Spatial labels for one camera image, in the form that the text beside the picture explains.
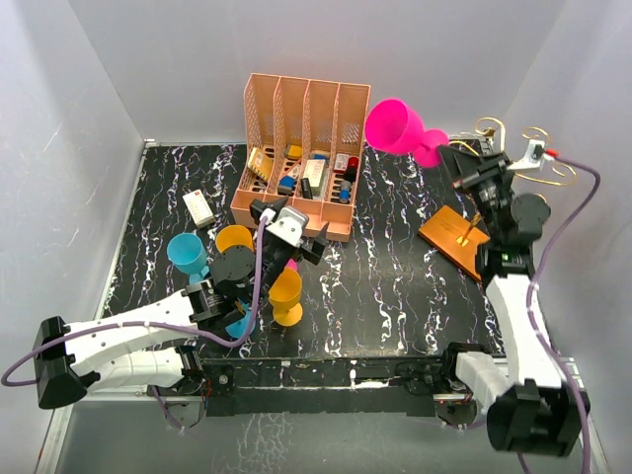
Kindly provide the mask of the blue wine glass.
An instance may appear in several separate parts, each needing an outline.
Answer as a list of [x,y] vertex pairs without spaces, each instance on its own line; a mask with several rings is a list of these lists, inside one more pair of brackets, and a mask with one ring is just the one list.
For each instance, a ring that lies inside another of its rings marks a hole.
[[226,328],[226,334],[234,340],[235,343],[243,343],[253,333],[256,326],[256,319],[250,315],[244,316],[240,320],[229,324]]
[[168,243],[167,256],[176,269],[189,278],[189,283],[198,283],[208,278],[207,251],[195,233],[180,233]]

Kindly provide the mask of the yellow orange wine glass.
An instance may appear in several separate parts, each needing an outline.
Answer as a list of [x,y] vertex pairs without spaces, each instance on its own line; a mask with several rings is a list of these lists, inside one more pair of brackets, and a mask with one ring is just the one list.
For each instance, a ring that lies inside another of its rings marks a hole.
[[283,327],[296,325],[303,316],[300,303],[302,278],[298,271],[285,268],[270,288],[269,301],[273,307],[273,317]]
[[219,253],[223,253],[234,246],[242,246],[250,250],[254,250],[253,235],[249,228],[243,225],[228,225],[222,228],[216,235],[215,247]]

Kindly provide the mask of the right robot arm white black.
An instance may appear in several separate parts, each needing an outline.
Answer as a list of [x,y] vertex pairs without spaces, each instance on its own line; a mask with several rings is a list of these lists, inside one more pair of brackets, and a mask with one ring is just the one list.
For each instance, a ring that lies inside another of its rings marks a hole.
[[452,185],[470,196],[490,239],[478,245],[475,270],[496,314],[507,368],[475,345],[452,343],[440,367],[449,390],[468,388],[486,419],[496,451],[566,457],[590,411],[587,393],[574,390],[552,355],[536,296],[532,246],[551,209],[535,194],[513,190],[513,164],[505,153],[478,156],[449,145],[437,149]]

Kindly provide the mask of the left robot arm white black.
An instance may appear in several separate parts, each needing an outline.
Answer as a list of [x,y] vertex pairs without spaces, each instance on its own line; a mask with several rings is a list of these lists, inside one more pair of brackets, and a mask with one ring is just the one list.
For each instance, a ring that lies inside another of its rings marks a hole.
[[257,225],[224,227],[207,257],[194,233],[168,244],[171,263],[189,284],[154,303],[92,322],[44,320],[34,344],[38,405],[52,410],[72,405],[91,392],[130,385],[175,386],[198,391],[203,369],[183,350],[157,351],[185,336],[221,347],[241,346],[252,334],[262,304],[287,276],[290,262],[318,265],[327,247],[326,225],[313,239],[303,233],[307,214],[286,199],[255,199],[250,213]]

